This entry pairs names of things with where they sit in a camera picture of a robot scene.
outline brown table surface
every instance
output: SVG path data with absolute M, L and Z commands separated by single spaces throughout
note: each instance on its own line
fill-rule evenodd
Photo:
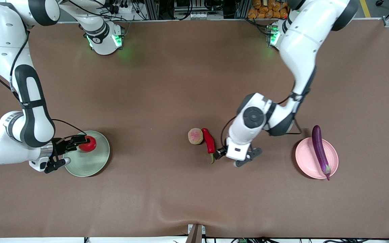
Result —
M 100 174 L 39 173 L 28 163 L 0 166 L 0 237 L 179 235 L 189 223 L 215 237 L 389 237 L 389 28 L 353 21 L 332 32 L 298 113 L 306 135 L 254 141 L 264 153 L 234 168 L 210 165 L 242 99 L 288 95 L 293 77 L 279 54 L 245 22 L 136 23 L 124 50 L 99 56 L 77 25 L 35 27 L 31 55 L 49 113 L 100 131 L 111 159 Z M 0 85 L 0 117 L 19 110 Z M 314 125 L 338 151 L 331 181 L 295 166 L 295 145 Z M 56 123 L 57 136 L 77 131 Z

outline red ball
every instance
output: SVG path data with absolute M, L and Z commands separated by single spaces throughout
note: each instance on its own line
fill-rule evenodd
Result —
M 93 151 L 97 146 L 96 139 L 91 136 L 85 136 L 85 138 L 89 138 L 89 143 L 83 143 L 79 145 L 79 149 L 82 150 L 83 152 Z

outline brown tabletop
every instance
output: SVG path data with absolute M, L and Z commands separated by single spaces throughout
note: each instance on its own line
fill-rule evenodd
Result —
M 245 22 L 136 23 L 124 50 L 91 51 L 76 24 L 35 27 L 31 55 L 49 113 L 111 143 L 98 175 L 28 163 L 0 166 L 0 237 L 180 235 L 202 223 L 215 237 L 389 237 L 389 28 L 353 21 L 332 32 L 298 115 L 305 135 L 269 137 L 237 169 L 210 165 L 187 132 L 219 140 L 242 99 L 281 101 L 293 77 Z M 19 105 L 0 85 L 0 117 Z M 296 168 L 299 140 L 320 125 L 340 164 L 331 181 Z M 56 123 L 57 136 L 77 131 Z

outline pink plate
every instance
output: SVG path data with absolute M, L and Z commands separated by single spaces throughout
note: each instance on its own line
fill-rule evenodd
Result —
M 331 167 L 331 175 L 337 171 L 338 167 L 338 155 L 334 147 L 327 142 L 322 140 L 324 146 L 325 155 L 328 160 L 328 164 Z M 327 177 L 322 173 L 321 166 L 319 165 L 318 158 L 316 158 L 315 149 L 313 148 L 312 138 L 308 137 L 303 139 L 295 151 L 296 163 L 301 170 L 309 177 L 316 179 L 326 179 Z

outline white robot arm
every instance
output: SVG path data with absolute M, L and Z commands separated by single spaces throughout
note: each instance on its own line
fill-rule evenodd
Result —
M 244 98 L 227 137 L 226 156 L 236 161 L 253 159 L 248 150 L 261 130 L 281 136 L 292 128 L 298 108 L 310 91 L 320 46 L 332 29 L 346 26 L 358 9 L 353 0 L 290 0 L 289 5 L 293 8 L 289 18 L 273 24 L 278 30 L 271 45 L 279 50 L 295 77 L 294 87 L 285 106 L 259 93 Z
M 97 8 L 89 3 L 91 1 L 73 1 L 86 5 L 86 8 Z M 117 25 L 105 22 L 102 17 L 89 17 L 82 11 L 74 9 L 72 12 L 77 14 L 74 17 L 88 36 L 97 40 L 92 45 L 98 54 L 111 54 L 121 47 L 122 43 L 114 41 L 115 35 L 121 32 L 119 26 L 118 29 Z M 28 160 L 37 171 L 45 171 L 46 164 L 49 167 L 51 162 L 52 168 L 46 169 L 50 172 L 58 168 L 56 165 L 70 162 L 69 158 L 59 160 L 58 155 L 87 142 L 81 136 L 70 141 L 54 138 L 55 126 L 30 57 L 27 28 L 54 25 L 59 17 L 60 5 L 56 0 L 0 0 L 0 75 L 9 81 L 22 108 L 22 112 L 8 112 L 0 119 L 0 164 Z

